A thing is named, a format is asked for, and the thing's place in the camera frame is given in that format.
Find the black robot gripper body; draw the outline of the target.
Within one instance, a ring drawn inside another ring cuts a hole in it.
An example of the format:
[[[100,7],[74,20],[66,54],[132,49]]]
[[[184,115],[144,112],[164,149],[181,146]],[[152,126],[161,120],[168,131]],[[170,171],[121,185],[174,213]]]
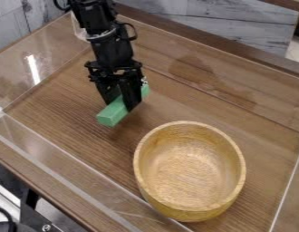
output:
[[[138,91],[141,88],[142,64],[134,60],[132,42],[136,37],[110,35],[89,36],[88,42],[96,60],[85,64],[89,79],[100,91]]]

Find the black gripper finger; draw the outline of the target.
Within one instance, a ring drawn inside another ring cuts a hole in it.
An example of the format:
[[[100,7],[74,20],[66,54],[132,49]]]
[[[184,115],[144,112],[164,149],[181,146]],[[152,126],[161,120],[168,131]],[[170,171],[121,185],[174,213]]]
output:
[[[96,83],[97,91],[106,104],[110,104],[120,96],[120,88],[117,84]]]
[[[118,82],[124,105],[130,111],[141,103],[141,81],[136,76],[126,76]]]

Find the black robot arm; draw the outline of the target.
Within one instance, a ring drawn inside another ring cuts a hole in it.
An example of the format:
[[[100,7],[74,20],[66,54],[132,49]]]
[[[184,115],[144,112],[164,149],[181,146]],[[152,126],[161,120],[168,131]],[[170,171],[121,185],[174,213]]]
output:
[[[134,59],[132,46],[137,39],[136,28],[117,20],[112,0],[69,0],[69,4],[96,56],[96,60],[84,65],[89,80],[96,84],[104,102],[110,104],[122,97],[130,111],[142,101],[142,63]]]

